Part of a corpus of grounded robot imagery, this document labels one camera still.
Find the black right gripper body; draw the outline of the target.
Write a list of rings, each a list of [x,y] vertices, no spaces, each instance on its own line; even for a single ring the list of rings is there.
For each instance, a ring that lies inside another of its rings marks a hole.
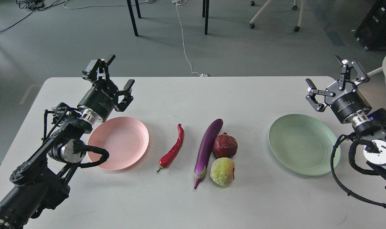
[[[340,90],[338,82],[335,81],[327,87],[327,90],[334,93],[333,97],[326,98],[326,104],[330,106],[340,123],[350,123],[349,116],[363,112],[369,113],[372,107],[358,91],[355,82],[346,81],[344,90]]]

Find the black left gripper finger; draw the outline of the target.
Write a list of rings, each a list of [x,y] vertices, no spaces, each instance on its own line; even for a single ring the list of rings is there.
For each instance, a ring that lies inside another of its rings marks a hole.
[[[96,84],[100,80],[110,80],[109,66],[115,58],[116,56],[112,54],[104,59],[91,60],[87,68],[82,71],[82,79],[92,84]]]
[[[132,86],[135,83],[134,79],[129,79],[125,86],[123,87],[123,90],[118,91],[118,95],[123,95],[123,100],[121,100],[119,103],[116,103],[114,106],[115,111],[117,112],[124,112],[130,103],[133,101],[134,97],[131,95],[132,92]]]

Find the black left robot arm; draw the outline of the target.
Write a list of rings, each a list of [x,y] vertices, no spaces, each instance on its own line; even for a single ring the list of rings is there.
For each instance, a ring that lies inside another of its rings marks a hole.
[[[123,112],[133,101],[133,79],[122,90],[110,80],[114,58],[93,59],[82,71],[82,78],[92,87],[76,108],[59,103],[45,110],[44,126],[52,114],[53,127],[44,128],[42,145],[11,173],[14,187],[0,202],[0,229],[22,229],[44,209],[54,210],[69,197],[69,181],[78,168],[107,161],[106,149],[86,145],[81,137],[92,132],[94,123],[105,122],[113,110]]]

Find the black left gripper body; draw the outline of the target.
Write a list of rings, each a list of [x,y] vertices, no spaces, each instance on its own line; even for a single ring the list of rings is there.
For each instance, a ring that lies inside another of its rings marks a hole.
[[[98,80],[77,105],[78,110],[93,110],[105,122],[118,103],[118,87],[111,80]]]

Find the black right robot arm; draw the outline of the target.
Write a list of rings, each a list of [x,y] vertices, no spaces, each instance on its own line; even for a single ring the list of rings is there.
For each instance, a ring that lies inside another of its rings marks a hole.
[[[370,77],[357,61],[348,61],[336,56],[341,73],[325,90],[319,90],[311,79],[306,100],[317,112],[330,108],[342,124],[350,123],[353,132],[338,137],[330,157],[330,168],[334,180],[348,196],[357,200],[386,208],[385,203],[375,202],[348,189],[334,172],[334,157],[337,148],[350,140],[348,162],[363,175],[380,176],[386,181],[386,110],[372,112],[372,107],[358,90],[358,85],[370,81]]]

